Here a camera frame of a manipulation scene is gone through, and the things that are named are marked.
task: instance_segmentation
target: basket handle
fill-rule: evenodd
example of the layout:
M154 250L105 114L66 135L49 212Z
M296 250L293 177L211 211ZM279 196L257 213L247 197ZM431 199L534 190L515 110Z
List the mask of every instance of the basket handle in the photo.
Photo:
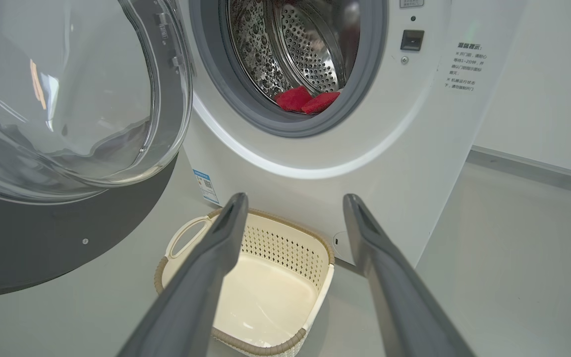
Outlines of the basket handle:
M182 237L182 235L184 235L184 233L186 233L186 231L188 231L191 227L195 226L196 224L198 224L200 222L206 222L206 223L204 224L204 226L202 227L202 229L200 229L200 231L198 233L195 233L193 238L191 238L190 242L188 244L186 244L186 246L191 246L191 243L193 243L193 241L197 237L202 235L202 233L206 232L208 230L208 228L210 228L213 225L213 221L211 221L211 219L208 216L197 217L196 219L192 219L191 221L186 222L186 224L184 224L184 226L182 226L180 229L177 230L177 232L175 233L175 236L173 237L173 239L169 242L169 245L167 246L165 256L168 259L177 258L177 256L179 256L182 253L184 248L182 248L182 250L179 251L177 254L175 254L175 255L172 254L173 248L175 248L175 244L177 244L177 242L179 241L179 238Z

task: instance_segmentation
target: stainless steel drum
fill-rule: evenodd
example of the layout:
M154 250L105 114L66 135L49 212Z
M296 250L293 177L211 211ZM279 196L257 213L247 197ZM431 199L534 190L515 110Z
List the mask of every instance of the stainless steel drum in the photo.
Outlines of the stainless steel drum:
M268 99L305 86L312 95L338 91L353 67L360 13L353 0L231 0L235 54Z

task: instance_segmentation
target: basket bottom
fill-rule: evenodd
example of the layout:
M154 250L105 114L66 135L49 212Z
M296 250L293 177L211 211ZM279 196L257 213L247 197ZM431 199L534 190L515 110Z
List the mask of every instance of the basket bottom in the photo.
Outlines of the basket bottom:
M241 253L224 278L213 327L254 346L276 346L303 327L318 296L303 276Z

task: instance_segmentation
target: washing machine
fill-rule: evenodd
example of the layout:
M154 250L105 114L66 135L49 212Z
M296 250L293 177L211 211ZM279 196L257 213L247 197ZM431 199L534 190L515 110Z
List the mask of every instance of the washing machine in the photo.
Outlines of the washing machine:
M211 203L247 192L351 262L355 193L415 264L524 6L0 0L0 294L126 237L181 145ZM340 94L315 115L283 111L276 95L298 86Z

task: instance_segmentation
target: blue and white sticker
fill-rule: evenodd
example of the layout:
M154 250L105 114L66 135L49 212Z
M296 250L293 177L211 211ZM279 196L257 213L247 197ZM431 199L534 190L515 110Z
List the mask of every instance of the blue and white sticker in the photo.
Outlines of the blue and white sticker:
M215 189L213 189L211 177L197 170L193 170L193 173L195 174L195 178L197 178L197 183L200 185L200 190L202 190L202 196L204 196L204 198L207 200L219 205L220 201L217 199Z

